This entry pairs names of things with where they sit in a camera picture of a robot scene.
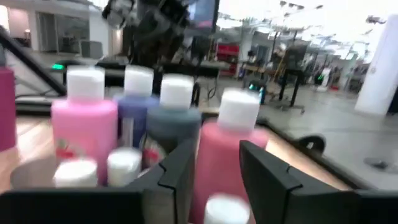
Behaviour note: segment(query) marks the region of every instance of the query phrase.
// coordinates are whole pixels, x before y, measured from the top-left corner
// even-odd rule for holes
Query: white cap
[[[63,161],[52,180],[55,187],[96,187],[97,163],[92,159]]]
[[[244,200],[232,195],[215,194],[206,203],[203,224],[247,224],[249,219],[250,208]]]
[[[260,99],[255,93],[227,89],[221,97],[217,123],[223,128],[251,131],[256,125]]]
[[[191,107],[193,78],[186,75],[165,75],[160,88],[160,105],[172,109]]]
[[[128,65],[124,72],[124,93],[151,96],[154,71],[150,68]]]
[[[108,156],[108,186],[124,187],[133,182],[141,171],[142,153],[130,147],[120,147]]]
[[[69,66],[67,71],[67,94],[69,100],[103,100],[105,93],[105,70],[98,67]]]

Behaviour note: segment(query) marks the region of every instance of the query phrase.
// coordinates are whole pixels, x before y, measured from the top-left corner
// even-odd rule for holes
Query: blue bottle
[[[146,132],[147,110],[159,106],[159,99],[151,96],[154,73],[140,66],[128,66],[124,73],[124,95],[117,96],[121,127],[121,144],[139,148]]]

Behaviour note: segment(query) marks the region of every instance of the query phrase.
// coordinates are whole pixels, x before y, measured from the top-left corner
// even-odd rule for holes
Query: wooden surface
[[[0,152],[0,192],[11,188],[10,174],[19,165],[53,154],[52,127],[47,119],[18,118],[18,145]],[[337,189],[350,188],[307,156],[270,132],[266,150],[308,175]]]

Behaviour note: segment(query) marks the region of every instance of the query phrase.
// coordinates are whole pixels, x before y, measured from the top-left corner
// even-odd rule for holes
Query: pink bottle
[[[207,200],[224,193],[248,203],[239,165],[239,142],[248,140],[265,147],[267,132],[254,128],[259,112],[258,96],[242,90],[225,90],[220,113],[201,129],[195,168],[190,222],[203,224]]]
[[[106,183],[106,160],[116,147],[118,135],[118,107],[104,100],[104,87],[104,70],[70,67],[67,99],[54,101],[51,107],[57,157],[94,159],[100,184]]]
[[[16,145],[14,72],[0,67],[0,152]]]

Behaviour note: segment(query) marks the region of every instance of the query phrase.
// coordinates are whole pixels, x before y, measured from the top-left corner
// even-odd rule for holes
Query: small white container
[[[215,194],[206,203],[203,224],[248,224],[249,219],[250,207],[243,199]]]
[[[120,147],[108,156],[108,186],[124,187],[133,182],[141,171],[142,152]]]
[[[53,177],[55,187],[97,187],[97,163],[92,159],[71,159],[60,163]]]

